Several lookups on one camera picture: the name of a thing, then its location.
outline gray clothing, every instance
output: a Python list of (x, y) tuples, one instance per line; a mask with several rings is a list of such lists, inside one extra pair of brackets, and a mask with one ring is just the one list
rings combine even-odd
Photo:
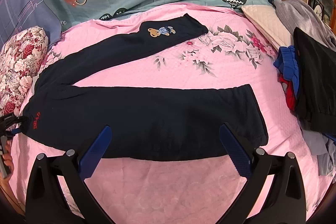
[(319, 175), (326, 176), (336, 166), (336, 146), (334, 141), (319, 132), (310, 130), (310, 123), (306, 120), (299, 120), (302, 136), (307, 143), (310, 153), (317, 156)]
[(336, 37), (315, 14), (314, 10), (302, 0), (275, 0), (276, 14), (290, 32), (299, 27), (317, 42), (336, 52)]

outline cream quilted pillow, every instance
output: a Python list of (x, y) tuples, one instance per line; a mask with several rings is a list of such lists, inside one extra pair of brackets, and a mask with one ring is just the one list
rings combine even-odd
[(245, 5), (241, 9), (245, 16), (277, 50), (281, 46), (288, 47), (293, 45), (293, 37), (277, 17), (273, 6)]

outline red clothing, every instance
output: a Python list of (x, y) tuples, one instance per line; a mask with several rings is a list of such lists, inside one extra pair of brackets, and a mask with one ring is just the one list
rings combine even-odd
[(287, 103), (288, 108), (291, 111), (294, 111), (295, 104), (296, 104), (296, 98), (294, 94), (293, 82), (285, 80), (282, 74), (280, 74), (279, 76), (279, 81), (287, 85), (287, 89), (285, 91), (286, 103)]

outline metal screw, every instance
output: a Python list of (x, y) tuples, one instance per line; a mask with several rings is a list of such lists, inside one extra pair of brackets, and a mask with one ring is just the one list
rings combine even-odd
[(260, 156), (262, 156), (262, 155), (264, 155), (265, 154), (265, 150), (263, 150), (262, 148), (257, 148), (256, 150), (255, 150), (255, 152), (258, 154), (258, 155), (260, 155)]
[(44, 158), (44, 154), (43, 153), (39, 153), (36, 157), (38, 160), (41, 160)]
[(73, 156), (74, 154), (75, 154), (75, 151), (73, 149), (69, 149), (67, 151), (67, 156), (69, 156), (69, 157)]
[(290, 157), (291, 159), (294, 159), (295, 158), (295, 155), (293, 152), (288, 152), (288, 157)]

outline floral pillow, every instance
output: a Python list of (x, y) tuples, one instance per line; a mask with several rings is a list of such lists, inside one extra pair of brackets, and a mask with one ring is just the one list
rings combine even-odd
[(0, 116), (20, 113), (21, 104), (47, 52), (48, 37), (38, 26), (11, 37), (0, 52)]

